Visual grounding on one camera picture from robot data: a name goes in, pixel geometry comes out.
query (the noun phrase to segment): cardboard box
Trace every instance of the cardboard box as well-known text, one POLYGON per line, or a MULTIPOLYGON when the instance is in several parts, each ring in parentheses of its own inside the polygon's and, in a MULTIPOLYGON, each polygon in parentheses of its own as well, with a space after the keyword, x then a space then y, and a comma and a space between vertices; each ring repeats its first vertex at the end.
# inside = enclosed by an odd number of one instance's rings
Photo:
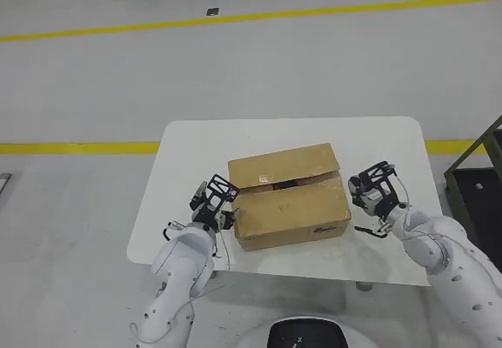
POLYGON ((351 220, 330 144, 236 159, 235 236, 245 251, 341 236, 351 220))

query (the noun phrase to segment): concrete floor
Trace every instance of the concrete floor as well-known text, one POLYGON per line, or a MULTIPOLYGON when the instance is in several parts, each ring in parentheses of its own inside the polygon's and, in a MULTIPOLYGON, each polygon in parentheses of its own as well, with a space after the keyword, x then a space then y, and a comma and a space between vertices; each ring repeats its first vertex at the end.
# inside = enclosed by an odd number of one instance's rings
MULTIPOLYGON (((0 0, 0 36, 355 3, 366 1, 0 0)), ((474 138, 501 112, 502 1, 0 44, 0 143, 159 141, 176 119, 384 115, 415 117, 425 138, 474 138)), ((454 158, 431 158, 440 192, 454 158)), ((157 284, 125 250, 152 163, 0 156, 13 174, 0 197, 0 347, 134 346, 128 324, 157 284)), ((475 346, 430 289, 239 273, 209 289, 222 285, 196 302, 211 319, 190 347, 230 346, 298 313, 342 318, 383 347, 475 346)))
MULTIPOLYGON (((13 173, 0 197, 0 347, 134 347, 128 325, 158 284, 126 245, 153 159, 0 156, 0 172, 13 173)), ((381 347, 476 346, 430 288, 361 292, 353 282, 236 272, 220 272, 207 291, 218 288, 195 303, 207 320, 196 321, 190 348, 230 347, 297 314, 338 318, 381 347)))

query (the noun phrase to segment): dark green metal stand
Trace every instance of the dark green metal stand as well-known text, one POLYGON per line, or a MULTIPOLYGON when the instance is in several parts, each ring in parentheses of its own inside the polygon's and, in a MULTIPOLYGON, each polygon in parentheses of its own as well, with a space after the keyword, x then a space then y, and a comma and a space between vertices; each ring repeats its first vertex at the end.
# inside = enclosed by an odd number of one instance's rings
POLYGON ((502 124, 500 116, 445 172, 446 196, 453 216, 468 237, 502 271, 502 124), (493 168, 458 169, 480 145, 493 168))

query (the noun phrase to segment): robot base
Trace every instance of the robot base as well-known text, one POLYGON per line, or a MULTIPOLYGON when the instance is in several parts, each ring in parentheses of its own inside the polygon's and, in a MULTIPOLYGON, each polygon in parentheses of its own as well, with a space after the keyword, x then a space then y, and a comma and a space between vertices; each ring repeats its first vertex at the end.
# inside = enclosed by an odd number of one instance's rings
POLYGON ((236 348, 378 348, 367 336, 334 320, 286 317, 247 332, 236 348))

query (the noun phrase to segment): dark opening of box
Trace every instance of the dark opening of box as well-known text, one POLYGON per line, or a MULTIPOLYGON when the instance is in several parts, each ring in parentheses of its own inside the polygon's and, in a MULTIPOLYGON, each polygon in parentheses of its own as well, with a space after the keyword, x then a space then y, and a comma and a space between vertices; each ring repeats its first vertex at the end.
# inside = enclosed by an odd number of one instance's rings
POLYGON ((275 183, 272 185, 272 189, 275 190, 283 190, 283 189, 289 189, 290 187, 295 187, 297 186, 297 180, 287 180, 287 181, 282 181, 281 183, 275 183))

